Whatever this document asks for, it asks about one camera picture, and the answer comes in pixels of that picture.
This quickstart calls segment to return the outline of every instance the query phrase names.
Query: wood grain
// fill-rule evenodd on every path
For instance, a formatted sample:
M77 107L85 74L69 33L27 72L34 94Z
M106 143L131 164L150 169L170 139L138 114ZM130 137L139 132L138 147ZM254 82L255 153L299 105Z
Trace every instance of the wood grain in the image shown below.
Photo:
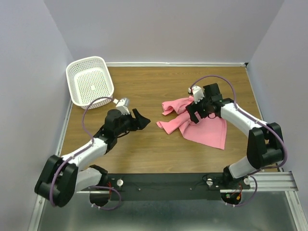
M157 121L169 121L176 114L162 115L161 103L187 97L188 87L205 75L226 77L237 93L238 104L259 117L257 105L244 67L109 67L115 86L114 97L130 99L130 109L137 108L151 123L142 131L120 138L106 156L93 164L111 173L184 173L221 172L246 155L247 138L228 123L225 150L207 147L184 139L179 130L167 135ZM208 78L199 86L217 82L224 98L232 96L230 87L218 78ZM85 124L94 134L104 123L113 103L89 110ZM73 106L62 154L67 154L89 141L81 128L84 110Z

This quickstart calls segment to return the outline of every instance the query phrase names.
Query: screw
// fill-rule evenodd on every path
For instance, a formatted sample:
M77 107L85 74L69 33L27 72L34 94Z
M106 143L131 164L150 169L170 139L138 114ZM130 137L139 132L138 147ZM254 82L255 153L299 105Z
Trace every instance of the screw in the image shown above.
M119 187L121 187L122 185L123 185L123 180L122 179L118 179L117 181L116 181L116 184L119 186Z
M207 179L206 184L207 184L208 186L212 186L212 185L213 185L212 179L210 179L210 178Z

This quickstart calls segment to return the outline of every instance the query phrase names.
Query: red wire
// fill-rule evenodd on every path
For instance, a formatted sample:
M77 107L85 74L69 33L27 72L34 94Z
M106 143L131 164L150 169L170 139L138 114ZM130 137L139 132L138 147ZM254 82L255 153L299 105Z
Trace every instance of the red wire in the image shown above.
M111 188L111 183L110 182L108 182L107 183L107 186L109 187L109 188ZM109 189L109 198L111 197L111 189Z
M236 193L236 191L237 191L238 189L236 189L230 196L233 196L235 193Z

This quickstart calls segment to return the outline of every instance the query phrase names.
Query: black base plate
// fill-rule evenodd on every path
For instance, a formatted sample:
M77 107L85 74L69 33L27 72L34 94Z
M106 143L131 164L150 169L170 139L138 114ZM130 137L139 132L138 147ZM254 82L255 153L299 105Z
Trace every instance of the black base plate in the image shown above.
M207 176L218 178L222 173L108 174L108 181L123 201L221 200L219 190L225 188L209 187ZM123 180L121 187L118 180ZM110 200L117 201L117 194L111 193Z

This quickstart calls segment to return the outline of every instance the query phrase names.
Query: metal floor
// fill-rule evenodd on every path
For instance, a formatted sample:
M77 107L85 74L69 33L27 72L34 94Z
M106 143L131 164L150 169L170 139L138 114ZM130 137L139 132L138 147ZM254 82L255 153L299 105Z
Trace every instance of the metal floor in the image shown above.
M243 199L251 195L245 192ZM123 202L113 211L92 208L88 193L76 193L63 208L46 201L40 231L293 231L284 192L258 192L243 207L222 201Z

